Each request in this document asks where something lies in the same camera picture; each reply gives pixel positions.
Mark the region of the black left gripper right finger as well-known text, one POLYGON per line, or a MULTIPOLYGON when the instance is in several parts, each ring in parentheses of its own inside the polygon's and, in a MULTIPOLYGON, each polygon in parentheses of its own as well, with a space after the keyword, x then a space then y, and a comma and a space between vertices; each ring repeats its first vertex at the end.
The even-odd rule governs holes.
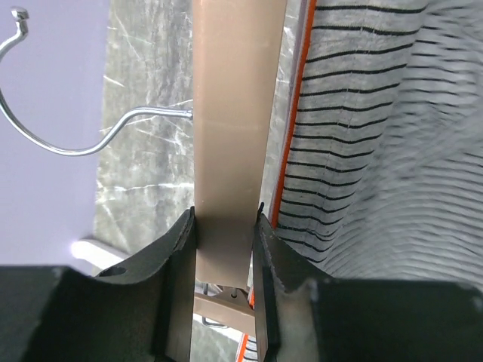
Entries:
POLYGON ((257 213, 253 291, 260 361, 480 361, 482 294, 442 281, 336 279, 257 213))

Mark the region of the grey striped boxer underwear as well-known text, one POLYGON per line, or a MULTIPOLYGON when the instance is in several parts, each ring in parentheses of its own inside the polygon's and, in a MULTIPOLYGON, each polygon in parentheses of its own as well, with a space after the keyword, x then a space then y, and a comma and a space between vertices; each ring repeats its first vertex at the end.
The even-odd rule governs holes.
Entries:
POLYGON ((276 237, 332 278, 482 294, 482 3, 300 10, 276 237))

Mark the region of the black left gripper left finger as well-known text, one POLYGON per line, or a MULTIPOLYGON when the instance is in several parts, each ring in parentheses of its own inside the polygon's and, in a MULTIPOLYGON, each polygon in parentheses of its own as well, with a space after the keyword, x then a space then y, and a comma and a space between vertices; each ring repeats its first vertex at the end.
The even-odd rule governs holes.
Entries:
POLYGON ((3 361, 188 361, 193 209, 95 277, 67 266, 1 268, 3 361))

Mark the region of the beige clip hanger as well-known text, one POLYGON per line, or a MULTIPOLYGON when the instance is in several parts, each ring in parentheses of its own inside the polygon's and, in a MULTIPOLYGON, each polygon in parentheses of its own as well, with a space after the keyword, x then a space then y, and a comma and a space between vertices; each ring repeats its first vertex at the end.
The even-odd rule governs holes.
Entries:
POLYGON ((195 294, 194 312, 254 335, 255 314, 240 294, 248 278, 278 59, 284 1, 196 1, 193 4, 193 110, 139 106, 95 145, 64 149, 28 130, 2 102, 11 125, 37 146, 69 157, 104 149, 142 115, 190 119, 194 125, 196 277, 219 284, 216 296, 195 294))

